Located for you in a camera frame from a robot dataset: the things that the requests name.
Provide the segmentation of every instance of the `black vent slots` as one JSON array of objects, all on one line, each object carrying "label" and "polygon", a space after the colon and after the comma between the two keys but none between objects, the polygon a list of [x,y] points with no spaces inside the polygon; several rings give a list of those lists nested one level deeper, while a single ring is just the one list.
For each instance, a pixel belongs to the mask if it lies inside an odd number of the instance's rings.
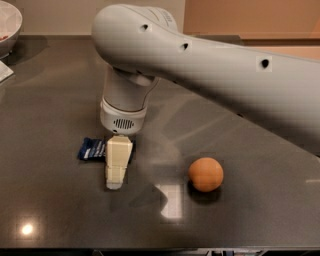
[{"label": "black vent slots", "polygon": [[113,123],[119,129],[130,129],[134,126],[134,123],[131,120],[126,119],[117,119]]}]

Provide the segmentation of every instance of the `white robotic arm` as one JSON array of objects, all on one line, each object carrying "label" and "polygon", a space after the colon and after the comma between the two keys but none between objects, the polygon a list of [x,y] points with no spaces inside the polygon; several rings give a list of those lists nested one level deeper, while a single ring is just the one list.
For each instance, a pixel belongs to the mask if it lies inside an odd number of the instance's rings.
[{"label": "white robotic arm", "polygon": [[267,128],[292,129],[304,149],[320,154],[320,62],[186,36],[170,13],[151,7],[104,8],[92,37],[111,65],[101,120],[114,133],[141,129],[160,77]]}]

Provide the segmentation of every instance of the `dark gray table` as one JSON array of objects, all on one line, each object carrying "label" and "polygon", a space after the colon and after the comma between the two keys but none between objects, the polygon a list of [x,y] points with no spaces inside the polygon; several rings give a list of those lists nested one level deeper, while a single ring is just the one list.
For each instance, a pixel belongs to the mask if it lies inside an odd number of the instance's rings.
[{"label": "dark gray table", "polygon": [[[0,248],[320,247],[315,156],[162,81],[125,184],[109,191],[104,163],[77,159],[84,137],[110,136],[99,120],[104,63],[90,38],[21,37],[8,61],[15,76],[0,87]],[[187,177],[204,156],[225,174],[208,194]],[[33,233],[23,235],[27,223]]]}]

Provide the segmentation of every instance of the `bowl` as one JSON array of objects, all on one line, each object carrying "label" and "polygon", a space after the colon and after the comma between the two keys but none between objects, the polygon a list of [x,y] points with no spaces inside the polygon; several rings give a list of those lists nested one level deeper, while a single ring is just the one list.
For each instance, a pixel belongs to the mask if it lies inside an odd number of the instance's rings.
[{"label": "bowl", "polygon": [[11,52],[18,39],[21,25],[21,12],[15,6],[0,1],[0,60]]}]

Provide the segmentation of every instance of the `round orange ball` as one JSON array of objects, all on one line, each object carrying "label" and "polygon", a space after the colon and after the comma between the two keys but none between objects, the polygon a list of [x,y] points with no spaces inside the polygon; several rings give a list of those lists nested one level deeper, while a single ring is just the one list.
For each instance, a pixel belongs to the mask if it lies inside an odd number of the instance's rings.
[{"label": "round orange ball", "polygon": [[188,171],[192,185],[201,192],[210,192],[218,188],[223,181],[223,169],[219,162],[204,157],[193,162]]}]

